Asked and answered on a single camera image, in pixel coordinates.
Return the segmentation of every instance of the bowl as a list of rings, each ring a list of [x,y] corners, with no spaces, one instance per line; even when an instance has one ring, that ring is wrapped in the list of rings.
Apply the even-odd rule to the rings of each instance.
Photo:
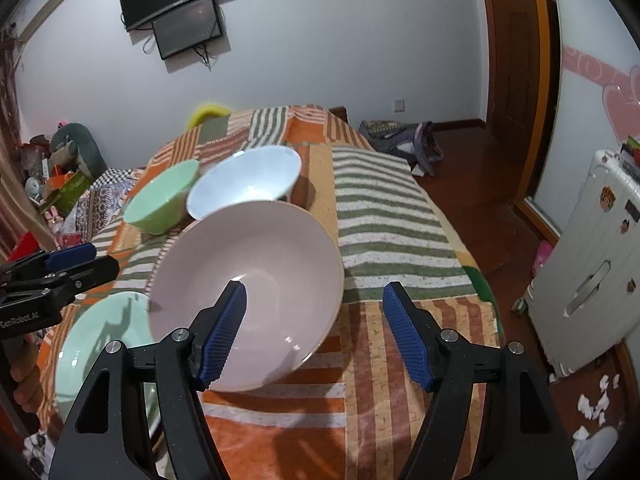
[[[124,221],[153,235],[178,225],[187,214],[187,193],[198,177],[198,167],[191,158],[164,170],[129,202]]]
[[[331,330],[344,269],[334,240],[304,209],[225,207],[187,227],[161,262],[150,293],[153,337],[188,327],[230,280],[246,287],[247,309],[210,386],[220,392],[253,390],[298,368]]]
[[[119,339],[128,348],[155,342],[149,330],[148,302],[139,292],[112,294],[89,307],[72,326],[56,365],[56,405],[63,422],[109,341]],[[153,433],[160,423],[154,384],[145,384],[145,402],[149,432]]]
[[[261,146],[237,152],[206,171],[187,198],[187,211],[202,220],[228,205],[277,200],[289,194],[302,161],[287,146]]]

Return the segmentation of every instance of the mint green bowl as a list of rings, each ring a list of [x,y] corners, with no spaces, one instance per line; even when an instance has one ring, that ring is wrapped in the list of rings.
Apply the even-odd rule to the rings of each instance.
[[[124,211],[127,224],[161,235],[187,216],[187,194],[198,179],[194,158],[167,168],[133,197]]]

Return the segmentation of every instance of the yellow object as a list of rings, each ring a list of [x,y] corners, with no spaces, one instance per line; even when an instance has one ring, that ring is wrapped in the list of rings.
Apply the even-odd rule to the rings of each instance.
[[[231,110],[218,105],[202,105],[189,119],[187,130],[195,128],[209,118],[224,117],[225,115],[231,115]]]

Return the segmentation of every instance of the striped tablecloth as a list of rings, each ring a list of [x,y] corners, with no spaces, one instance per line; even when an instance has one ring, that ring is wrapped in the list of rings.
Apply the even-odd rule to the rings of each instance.
[[[472,259],[408,165],[374,152],[322,108],[263,108],[208,121],[160,149],[132,195],[187,158],[206,166],[263,144],[298,150],[303,169],[292,202],[339,246],[344,303],[331,333],[299,370],[253,392],[204,393],[212,436],[234,480],[391,480],[406,461],[430,396],[402,365],[382,315],[382,287],[400,281],[441,326],[478,344],[497,344],[493,308],[475,294],[461,264]],[[148,293],[184,227],[149,237],[117,218],[94,238],[99,254],[117,258],[121,272],[116,282],[66,307],[63,322],[47,335],[40,354],[46,398],[38,412],[45,427],[56,425],[57,355],[74,321],[114,292]],[[457,477],[468,474],[473,462],[483,395],[481,386],[474,389]]]

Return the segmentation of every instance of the large pink bowl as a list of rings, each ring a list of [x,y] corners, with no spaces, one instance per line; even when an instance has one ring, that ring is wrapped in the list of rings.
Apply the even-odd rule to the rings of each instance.
[[[185,229],[159,266],[149,321],[156,339],[188,327],[229,280],[247,310],[222,375],[210,389],[253,390],[298,368],[337,317],[344,270],[333,239],[286,202],[246,202]]]

